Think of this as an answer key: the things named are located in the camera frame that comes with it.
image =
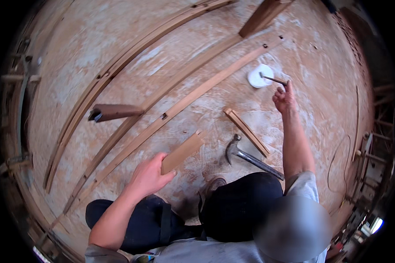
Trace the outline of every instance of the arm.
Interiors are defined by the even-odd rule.
[[[88,244],[117,251],[123,243],[130,216],[144,197],[154,194],[173,180],[176,171],[161,175],[162,160],[158,153],[152,160],[141,162],[133,172],[129,184],[100,217],[89,234]]]
[[[285,92],[278,87],[272,100],[282,113],[284,123],[282,151],[285,181],[287,182],[287,179],[303,171],[315,173],[315,160],[296,110],[292,82],[287,82]]]

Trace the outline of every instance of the forearm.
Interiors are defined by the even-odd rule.
[[[88,244],[117,251],[123,243],[133,210],[140,200],[141,197],[126,187],[94,225]]]
[[[282,115],[284,123],[283,167],[285,180],[303,171],[315,173],[315,161],[295,107]]]

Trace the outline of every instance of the hammer head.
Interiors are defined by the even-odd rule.
[[[233,140],[226,147],[225,158],[230,165],[231,165],[231,160],[230,160],[231,155],[236,155],[239,152],[239,149],[237,147],[237,143],[239,140],[241,140],[241,136],[238,134],[234,134]]]

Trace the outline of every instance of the hand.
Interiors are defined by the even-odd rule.
[[[141,162],[133,172],[126,189],[134,193],[139,200],[161,190],[177,175],[177,171],[161,175],[162,161],[167,155],[167,153],[160,152],[151,160]]]
[[[296,100],[293,93],[293,83],[289,80],[284,88],[285,92],[282,90],[282,88],[278,87],[275,95],[272,97],[275,107],[282,114],[285,113],[287,108],[295,109],[296,107]]]

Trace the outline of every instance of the left hand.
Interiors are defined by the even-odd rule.
[[[167,153],[159,152],[151,160],[142,161],[133,172],[126,188],[134,193],[139,200],[161,190],[177,175],[177,171],[170,171],[161,175],[161,165]]]

